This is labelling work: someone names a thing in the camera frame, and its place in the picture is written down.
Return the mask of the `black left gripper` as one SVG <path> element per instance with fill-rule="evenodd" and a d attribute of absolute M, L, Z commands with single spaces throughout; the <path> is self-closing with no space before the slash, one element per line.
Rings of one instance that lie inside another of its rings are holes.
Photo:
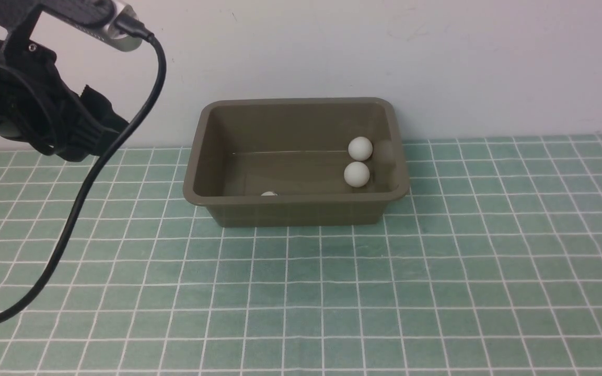
<path fill-rule="evenodd" d="M 110 100 L 89 85 L 79 96 L 100 124 L 87 124 L 77 96 L 55 69 L 56 54 L 32 40 L 8 53 L 0 40 L 0 137 L 26 143 L 45 156 L 81 162 L 102 156 L 129 125 Z"/>

